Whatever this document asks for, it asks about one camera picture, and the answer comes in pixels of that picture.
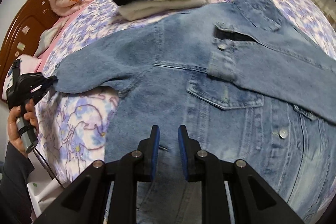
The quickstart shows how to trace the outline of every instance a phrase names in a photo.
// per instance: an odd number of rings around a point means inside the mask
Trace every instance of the denim jacket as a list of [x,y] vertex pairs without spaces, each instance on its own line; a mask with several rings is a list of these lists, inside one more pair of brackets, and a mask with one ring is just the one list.
[[200,223],[177,129],[204,150],[245,159],[306,222],[336,176],[336,62],[271,0],[235,0],[106,36],[65,57],[55,89],[118,91],[105,161],[160,126],[157,176],[138,189],[139,223]]

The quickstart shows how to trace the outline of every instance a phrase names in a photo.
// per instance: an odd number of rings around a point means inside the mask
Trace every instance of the sticker on headboard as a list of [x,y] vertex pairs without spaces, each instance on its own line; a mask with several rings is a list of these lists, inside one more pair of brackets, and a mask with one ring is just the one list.
[[25,44],[19,42],[17,44],[16,48],[19,49],[20,51],[23,51],[25,49],[25,46],[26,46]]
[[28,26],[24,26],[23,27],[23,29],[22,29],[22,32],[24,33],[24,34],[27,34],[28,33],[28,31],[29,31],[29,27]]

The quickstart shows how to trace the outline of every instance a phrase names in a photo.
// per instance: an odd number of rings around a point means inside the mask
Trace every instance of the patterned blanket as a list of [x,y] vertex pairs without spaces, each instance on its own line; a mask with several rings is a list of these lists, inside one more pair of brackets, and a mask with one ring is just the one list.
[[[210,0],[222,2],[231,0]],[[273,0],[282,13],[336,59],[336,34],[310,0]],[[124,20],[111,0],[95,0],[74,20],[51,52],[43,69],[50,76],[65,56],[97,39],[126,28],[139,28],[174,12],[132,22]],[[73,181],[92,161],[104,159],[105,135],[117,109],[118,97],[110,88],[78,95],[47,94],[36,106],[40,125],[37,149],[64,179]],[[330,190],[333,197],[335,183]]]

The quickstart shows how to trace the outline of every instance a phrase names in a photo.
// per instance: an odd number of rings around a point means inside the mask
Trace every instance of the headboard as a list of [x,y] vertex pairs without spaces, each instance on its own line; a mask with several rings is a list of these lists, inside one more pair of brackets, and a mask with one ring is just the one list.
[[43,31],[50,29],[59,16],[49,0],[28,0],[13,19],[0,50],[0,90],[14,60],[21,54],[34,55]]

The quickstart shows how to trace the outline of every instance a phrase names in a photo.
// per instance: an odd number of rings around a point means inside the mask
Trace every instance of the person's hand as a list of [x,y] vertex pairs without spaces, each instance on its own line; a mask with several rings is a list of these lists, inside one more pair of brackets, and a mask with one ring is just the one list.
[[[29,103],[26,104],[27,113],[24,115],[24,119],[30,122],[30,124],[36,127],[36,135],[39,133],[39,124],[37,122],[37,117],[35,115],[34,101],[30,99]],[[16,125],[16,118],[20,116],[21,107],[13,107],[8,116],[7,120],[7,128],[8,128],[8,137],[11,144],[20,151],[20,153],[26,158],[28,155],[26,154],[26,150],[23,146],[23,142],[19,136],[19,132]]]

